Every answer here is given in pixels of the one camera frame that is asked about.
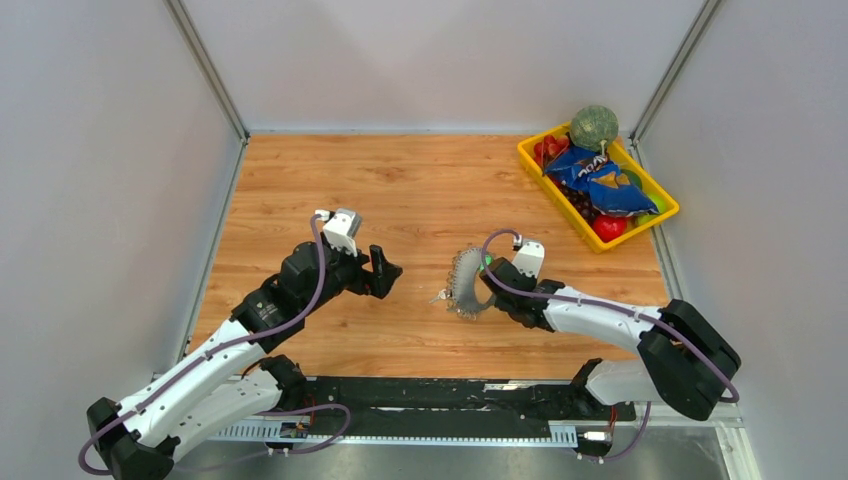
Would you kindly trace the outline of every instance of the cantaloupe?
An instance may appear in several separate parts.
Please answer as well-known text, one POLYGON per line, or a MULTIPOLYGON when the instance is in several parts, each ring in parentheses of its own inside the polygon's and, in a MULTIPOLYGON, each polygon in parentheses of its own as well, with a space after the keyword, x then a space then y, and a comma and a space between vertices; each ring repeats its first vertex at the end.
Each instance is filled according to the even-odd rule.
POLYGON ((571 120, 571 143, 578 147, 600 152, 618 136, 618 118, 612 110, 602 105, 590 105, 577 112, 571 120))

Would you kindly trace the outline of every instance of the yellow plastic basket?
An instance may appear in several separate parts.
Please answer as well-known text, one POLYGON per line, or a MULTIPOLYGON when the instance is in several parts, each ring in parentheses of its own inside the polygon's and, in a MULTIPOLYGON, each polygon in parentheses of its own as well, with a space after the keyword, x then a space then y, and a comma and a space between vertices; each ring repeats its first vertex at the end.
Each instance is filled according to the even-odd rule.
POLYGON ((671 197, 650 175, 646 172, 635 160, 627 153, 618 142, 614 142, 610 145, 608 152, 610 159, 617 163, 619 166, 631 170, 636 173, 642 179, 642 190, 645 193, 654 193, 659 195, 662 198, 668 210, 657 215, 652 218, 648 222, 635 226, 632 222, 628 222, 627 231, 624 232, 624 235, 614 239, 611 242, 603 242, 600 237, 592 230, 592 226, 589 225, 586 220, 583 220, 583 217, 580 216, 580 213, 574 206, 571 205, 565 195, 560 192, 559 188, 554 185, 554 182, 551 181, 547 176, 542 174, 542 169, 536 162, 533 160, 533 146, 537 143, 541 142, 545 135, 553 135, 554 137, 561 137, 568 132, 571 123, 566 123, 560 125, 556 128, 552 128, 547 132, 540 133, 534 137, 530 137, 527 140, 522 141, 518 144, 518 153, 521 156, 521 164, 524 166, 524 169, 527 170, 527 173, 536 180, 536 183, 542 187, 542 190, 548 197, 553 200, 554 205, 556 205, 557 209, 565 215, 565 218, 574 225, 574 228, 577 229, 577 232, 580 233, 580 236, 589 244, 589 247, 595 251, 596 253, 602 253, 607 250, 613 249, 620 245, 622 242, 626 242, 628 238, 633 238, 636 235, 644 232, 645 230, 653 227, 654 225, 659 225, 660 223, 666 221, 669 217, 676 214, 680 211, 680 205, 677 201, 671 197))

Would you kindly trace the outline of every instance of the white backdrop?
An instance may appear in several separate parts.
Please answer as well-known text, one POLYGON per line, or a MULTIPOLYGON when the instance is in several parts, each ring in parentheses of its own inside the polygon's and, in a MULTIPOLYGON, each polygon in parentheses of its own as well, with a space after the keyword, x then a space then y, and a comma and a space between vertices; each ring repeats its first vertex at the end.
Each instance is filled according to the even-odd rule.
POLYGON ((632 129, 702 0, 186 0, 251 130, 632 129))
POLYGON ((239 149, 163 2, 0 2, 0 477, 91 478, 85 410, 176 358, 239 149))
POLYGON ((643 142, 764 479, 845 478, 848 3, 726 2, 643 142))

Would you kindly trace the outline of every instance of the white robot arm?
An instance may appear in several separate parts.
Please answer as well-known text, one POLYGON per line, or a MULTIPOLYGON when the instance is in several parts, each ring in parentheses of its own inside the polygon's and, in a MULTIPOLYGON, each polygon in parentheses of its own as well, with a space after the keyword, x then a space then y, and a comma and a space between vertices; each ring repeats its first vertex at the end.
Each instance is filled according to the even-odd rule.
POLYGON ((604 405, 662 400, 679 413, 706 420, 719 401, 736 401, 730 383, 741 361, 736 352, 689 303, 637 306, 586 295, 552 280, 538 280, 544 247, 517 232, 496 232, 482 249, 480 277, 495 294, 495 307, 528 328, 568 332, 603 340, 638 354, 641 361, 590 362, 581 370, 587 390, 604 405), (488 244, 514 236, 512 262, 486 265, 488 244), (723 398, 725 388, 731 397, 723 398))
POLYGON ((371 245, 370 257, 356 248, 361 221, 347 209, 317 211, 315 241, 295 247, 280 273, 249 293, 202 346, 138 392, 92 404, 87 411, 92 438, 80 453, 80 466, 118 480, 162 479, 224 427, 258 412, 297 407, 306 378, 285 356, 263 357, 302 330, 308 313, 343 291, 382 299, 403 273, 379 246, 371 245), (317 220, 326 222, 322 234, 317 220), (369 260, 371 271, 363 268, 369 260), (260 359, 258 370, 227 384, 260 359), (86 463, 92 445, 107 471, 86 463))

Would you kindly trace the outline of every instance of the chip bag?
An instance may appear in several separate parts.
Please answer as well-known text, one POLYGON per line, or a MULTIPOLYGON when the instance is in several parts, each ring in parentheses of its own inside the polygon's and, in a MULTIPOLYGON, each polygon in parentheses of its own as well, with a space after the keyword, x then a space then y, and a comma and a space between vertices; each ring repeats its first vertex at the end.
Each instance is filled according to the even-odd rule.
POLYGON ((654 202, 606 155, 571 146, 545 168, 545 174, 560 185, 587 192, 592 205, 604 215, 659 213, 654 202))

